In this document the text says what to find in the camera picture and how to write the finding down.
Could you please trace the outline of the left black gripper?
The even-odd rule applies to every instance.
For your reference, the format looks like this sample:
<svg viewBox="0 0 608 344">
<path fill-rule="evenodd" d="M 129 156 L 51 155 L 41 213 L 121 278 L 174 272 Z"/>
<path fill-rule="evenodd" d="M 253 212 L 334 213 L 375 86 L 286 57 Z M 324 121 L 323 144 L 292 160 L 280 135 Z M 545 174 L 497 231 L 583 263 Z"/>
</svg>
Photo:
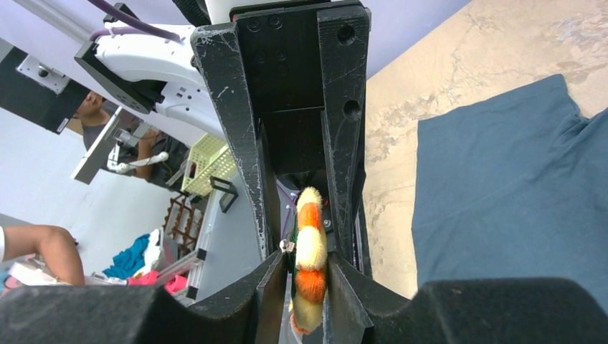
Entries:
<svg viewBox="0 0 608 344">
<path fill-rule="evenodd" d="M 280 1 L 231 15 L 234 22 L 196 29 L 191 45 L 252 207 L 261 258 L 280 241 L 273 171 L 326 171 L 336 251 L 364 272 L 369 10 L 360 1 Z"/>
</svg>

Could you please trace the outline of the orange yellow flower brooch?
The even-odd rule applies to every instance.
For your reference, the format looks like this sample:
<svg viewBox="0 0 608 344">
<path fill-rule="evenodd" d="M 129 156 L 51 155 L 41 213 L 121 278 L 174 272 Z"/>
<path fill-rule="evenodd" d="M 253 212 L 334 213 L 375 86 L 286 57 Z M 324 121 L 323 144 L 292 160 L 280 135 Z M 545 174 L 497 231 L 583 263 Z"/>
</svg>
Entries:
<svg viewBox="0 0 608 344">
<path fill-rule="evenodd" d="M 318 328 L 323 320 L 327 290 L 328 245 L 323 228 L 323 197 L 308 186 L 296 203 L 292 235 L 280 242 L 291 273 L 289 326 L 298 343 Z"/>
</svg>

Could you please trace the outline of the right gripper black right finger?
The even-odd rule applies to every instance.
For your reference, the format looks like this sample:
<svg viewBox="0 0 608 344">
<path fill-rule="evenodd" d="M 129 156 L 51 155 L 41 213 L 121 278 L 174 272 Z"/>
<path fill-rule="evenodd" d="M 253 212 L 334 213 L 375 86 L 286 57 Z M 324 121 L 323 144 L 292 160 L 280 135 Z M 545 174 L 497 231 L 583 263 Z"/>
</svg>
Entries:
<svg viewBox="0 0 608 344">
<path fill-rule="evenodd" d="M 428 282 L 407 299 L 332 253 L 330 320 L 337 343 L 605 343 L 607 314 L 561 278 Z"/>
</svg>

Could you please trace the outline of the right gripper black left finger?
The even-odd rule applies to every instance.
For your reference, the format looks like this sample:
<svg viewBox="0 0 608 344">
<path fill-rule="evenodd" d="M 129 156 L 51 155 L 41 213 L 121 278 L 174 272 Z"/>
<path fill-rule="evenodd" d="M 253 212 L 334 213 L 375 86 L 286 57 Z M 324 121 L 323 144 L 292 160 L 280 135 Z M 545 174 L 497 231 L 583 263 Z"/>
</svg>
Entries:
<svg viewBox="0 0 608 344">
<path fill-rule="evenodd" d="M 274 252 L 215 294 L 184 306 L 163 287 L 20 287 L 1 299 L 3 343 L 276 343 L 286 257 Z"/>
</svg>

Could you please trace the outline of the blue grey t-shirt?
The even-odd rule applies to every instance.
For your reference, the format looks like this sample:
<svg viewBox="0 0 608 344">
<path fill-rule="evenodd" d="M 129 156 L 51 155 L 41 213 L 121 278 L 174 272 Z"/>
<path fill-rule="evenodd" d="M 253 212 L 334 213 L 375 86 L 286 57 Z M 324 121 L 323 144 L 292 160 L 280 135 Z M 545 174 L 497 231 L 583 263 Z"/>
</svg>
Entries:
<svg viewBox="0 0 608 344">
<path fill-rule="evenodd" d="M 563 277 L 607 306 L 607 112 L 563 75 L 422 120 L 417 282 Z"/>
</svg>

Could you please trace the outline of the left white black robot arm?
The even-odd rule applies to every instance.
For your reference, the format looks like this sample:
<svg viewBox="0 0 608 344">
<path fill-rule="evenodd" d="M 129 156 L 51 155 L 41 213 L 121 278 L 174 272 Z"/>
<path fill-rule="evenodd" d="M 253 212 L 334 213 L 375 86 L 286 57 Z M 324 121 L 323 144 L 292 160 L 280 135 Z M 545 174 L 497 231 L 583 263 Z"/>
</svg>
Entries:
<svg viewBox="0 0 608 344">
<path fill-rule="evenodd" d="M 19 75 L 1 104 L 62 128 L 88 90 L 187 143 L 228 147 L 249 200 L 259 251 L 282 231 L 277 185 L 316 187 L 330 248 L 371 275 L 361 197 L 371 12 L 360 1 L 150 1 L 153 22 L 125 1 L 3 1 L 1 37 L 57 68 L 52 92 Z"/>
</svg>

